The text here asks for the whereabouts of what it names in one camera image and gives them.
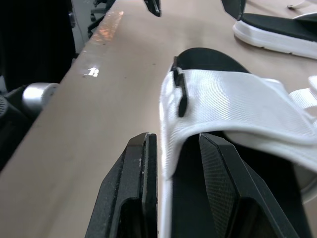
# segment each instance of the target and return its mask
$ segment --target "black clip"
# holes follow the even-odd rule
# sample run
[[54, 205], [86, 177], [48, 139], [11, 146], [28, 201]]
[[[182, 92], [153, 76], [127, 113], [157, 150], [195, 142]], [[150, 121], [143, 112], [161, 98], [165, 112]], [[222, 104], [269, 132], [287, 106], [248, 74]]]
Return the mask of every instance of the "black clip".
[[185, 76], [183, 73], [179, 73], [178, 72], [178, 68], [177, 67], [177, 57], [174, 57], [174, 63], [172, 66], [172, 71], [173, 71], [173, 78], [174, 78], [174, 83], [176, 87], [181, 87], [182, 89], [182, 98], [179, 102], [178, 105], [178, 116], [180, 118], [184, 117], [186, 109], [187, 109], [187, 104], [188, 104], [188, 100], [187, 100], [187, 90], [186, 90], [186, 84], [185, 84]]

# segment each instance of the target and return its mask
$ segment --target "carbon fiber texture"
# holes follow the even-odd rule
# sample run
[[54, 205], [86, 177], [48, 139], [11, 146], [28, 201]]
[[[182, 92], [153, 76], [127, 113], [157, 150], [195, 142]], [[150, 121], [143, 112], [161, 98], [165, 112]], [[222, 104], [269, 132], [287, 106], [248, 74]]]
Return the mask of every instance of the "carbon fiber texture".
[[222, 161], [220, 152], [206, 138], [203, 137], [201, 139], [200, 147], [207, 196], [218, 237], [225, 238], [237, 193]]

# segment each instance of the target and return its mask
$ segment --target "table surface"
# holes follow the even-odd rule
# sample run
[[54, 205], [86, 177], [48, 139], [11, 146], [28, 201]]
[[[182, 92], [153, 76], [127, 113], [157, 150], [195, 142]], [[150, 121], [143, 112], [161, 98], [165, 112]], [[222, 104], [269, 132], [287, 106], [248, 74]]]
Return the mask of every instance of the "table surface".
[[[295, 17], [297, 0], [248, 0], [246, 12]], [[316, 61], [248, 46], [220, 0], [117, 0], [0, 175], [0, 236], [84, 237], [100, 184], [131, 137], [159, 137], [159, 91], [174, 56], [191, 47], [222, 51], [253, 74], [308, 86]], [[92, 75], [91, 68], [97, 69]], [[305, 204], [317, 228], [317, 201]]]

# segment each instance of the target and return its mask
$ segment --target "office chair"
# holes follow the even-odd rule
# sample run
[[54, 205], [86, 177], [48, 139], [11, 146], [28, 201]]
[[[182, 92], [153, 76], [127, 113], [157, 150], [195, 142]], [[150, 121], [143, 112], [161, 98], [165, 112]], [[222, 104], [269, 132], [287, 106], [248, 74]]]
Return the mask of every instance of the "office chair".
[[[108, 2], [107, 0], [95, 0], [94, 1], [95, 7], [97, 7], [100, 3], [106, 3], [106, 6], [105, 6], [105, 8], [94, 8], [94, 9], [90, 10], [90, 20], [93, 23], [91, 23], [88, 26], [88, 37], [89, 38], [93, 35], [92, 30], [95, 29], [100, 24], [100, 22], [104, 19], [106, 12], [110, 9], [111, 6], [108, 7], [107, 2]], [[95, 14], [102, 14], [102, 17], [96, 19]]]

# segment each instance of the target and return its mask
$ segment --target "black chair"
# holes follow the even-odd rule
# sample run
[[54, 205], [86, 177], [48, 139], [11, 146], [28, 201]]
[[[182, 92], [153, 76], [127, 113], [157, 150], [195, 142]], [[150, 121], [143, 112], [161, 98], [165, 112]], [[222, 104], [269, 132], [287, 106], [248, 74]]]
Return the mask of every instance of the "black chair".
[[[91, 23], [88, 26], [88, 37], [89, 38], [93, 35], [92, 30], [95, 29], [100, 24], [100, 22], [104, 19], [107, 11], [110, 9], [111, 6], [108, 7], [107, 2], [108, 2], [107, 0], [95, 0], [94, 1], [94, 6], [95, 7], [97, 7], [100, 3], [105, 3], [106, 6], [105, 6], [105, 8], [94, 8], [94, 9], [90, 10], [90, 20], [93, 23]], [[102, 16], [100, 18], [96, 19], [95, 14], [102, 14]]]

